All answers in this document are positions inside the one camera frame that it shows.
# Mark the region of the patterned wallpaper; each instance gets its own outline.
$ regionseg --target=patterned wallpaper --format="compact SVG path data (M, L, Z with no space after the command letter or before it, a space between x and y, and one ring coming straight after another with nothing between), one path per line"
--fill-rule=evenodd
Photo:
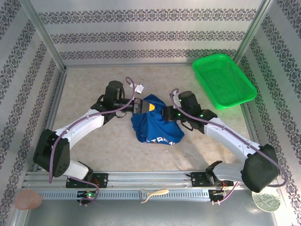
M293 225L301 225L301 5L275 1L240 62L258 96L248 102L261 143L275 147L289 176L281 188Z
M32 0L65 64L234 56L261 0Z
M60 72L18 0L0 3L0 226L32 165Z

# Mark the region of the floor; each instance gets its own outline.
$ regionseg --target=floor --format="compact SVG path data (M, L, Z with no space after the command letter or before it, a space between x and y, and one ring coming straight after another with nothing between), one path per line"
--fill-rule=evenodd
M131 88L125 77L130 76L145 89L137 97L154 94L166 105L171 105L169 92L191 90L203 109L215 112L227 125L248 137L240 106L216 110L195 79L191 66L179 67L112 67L69 69L63 95L53 129L68 125L85 114L96 102L111 80L124 83L126 97ZM159 145L140 143L131 124L131 114L122 119L114 118L103 127L81 139L71 150L71 159L81 161L96 171L119 170L203 170L211 163L222 160L239 162L235 155L199 131L188 131L178 144Z

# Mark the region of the green plastic basket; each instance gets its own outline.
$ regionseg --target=green plastic basket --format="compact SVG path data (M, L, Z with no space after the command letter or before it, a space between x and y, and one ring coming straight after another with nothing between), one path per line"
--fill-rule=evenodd
M192 64L196 78L218 110L223 110L257 96L256 88L226 54L214 54Z

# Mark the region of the cable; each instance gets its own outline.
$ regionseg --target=cable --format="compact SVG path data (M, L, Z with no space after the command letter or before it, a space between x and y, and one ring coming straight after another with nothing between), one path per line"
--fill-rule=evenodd
M232 190L229 192L229 194L227 194L222 200L214 202L212 201L212 205L214 204L221 204L221 202L226 201L226 199L228 199L230 197L230 195L234 192L235 187L238 185L238 182L236 182L236 184L233 186Z
M85 180L80 180L80 179L74 178L74 177L70 177L70 178L73 179L73 180L77 180L77 181L79 181L79 182L81 182L81 183L86 183L86 184L88 184L88 185L93 185L93 186L96 187L96 195L94 194L94 199L82 198L82 199L79 201L79 204L80 204L80 205L82 204L81 202L82 202L83 200L89 200L89 201L90 201L90 202L88 202L87 204L85 204L85 206L87 206L88 204L91 204L92 202L94 202L94 201L97 199L98 194L99 194L99 187L98 187L96 184L87 182L87 181L85 181Z
M91 115L89 115L89 116L87 116L87 117L83 117L83 118L81 118L81 119L78 119L76 122L74 122L72 125L70 125L67 129L65 129L65 130L59 135L59 137L56 139L55 143L54 143L53 146L52 146L52 151L51 151L51 156L50 156L50 164L49 164L49 183L50 183L50 184L52 183L52 177L53 177L53 174L52 174L52 173L53 173L53 158L54 158L54 155L55 155L55 149L56 149L56 146L57 146L58 142L60 141L60 139L61 139L66 133L68 133L68 131L69 131L72 127L74 127L75 125L79 124L80 122L86 120L88 117L94 117L94 116L103 115L103 114L115 113L115 112L121 111L121 110L125 109L127 106L129 106L129 105L131 104L132 100L133 100L134 97L135 97L135 83L134 83L134 81L133 81L130 77L126 77L126 82L127 82L128 84L130 84L128 80L130 80L131 84L133 85L133 93L132 93L132 96L131 96L131 98L129 99L129 101L127 102L126 105L124 105L123 107L118 108L118 109L116 109L116 110L111 110L111 111L106 111L106 112L99 112L99 113L91 114ZM81 181L81 180L79 180L79 179L77 179L77 178L76 178L76 180L97 187L97 185L95 185L95 184L93 184L93 183L90 183L90 182L87 182L87 181Z
M188 113L186 113L185 111L183 111L175 102L174 102L174 98L173 98L173 93L174 92L179 92L179 89L175 88L171 91L171 93L169 94L171 101L173 103L173 105L176 107L176 109L181 112L182 114L186 115L187 117L197 120L197 121L201 121L201 122L205 122L205 123L209 123L212 124L214 126L220 127L224 130L226 130L228 133L230 133L232 136L234 136L235 138L237 138L239 141L241 141L243 144L247 145L248 147L250 147L251 149L253 149L254 151L258 152L261 156L263 156L264 158L266 158L267 160L269 160L271 163L273 163L278 169L280 169L280 171L283 173L284 176L284 182L282 184L279 185L268 185L269 187L282 187L283 185L285 185L288 181L288 176L287 173L285 172L285 170L277 163L275 162L273 159L271 159L270 157L268 157L265 153L263 153L262 151L258 150L256 147L252 146L250 143L246 142L244 139L242 139L241 137L239 137L237 134L235 134L233 131L231 131L230 129L228 129L227 127L223 127L220 124L217 124L215 122L212 121L207 121L204 119L200 119L197 117L194 117Z

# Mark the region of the blue t-shirt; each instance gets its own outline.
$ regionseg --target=blue t-shirt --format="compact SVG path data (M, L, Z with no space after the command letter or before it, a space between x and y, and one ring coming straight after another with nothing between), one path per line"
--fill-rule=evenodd
M162 116L164 102L150 94L144 100L155 105L155 110L143 114L133 114L133 129L140 142L173 145L179 143L184 133L175 121L166 121Z

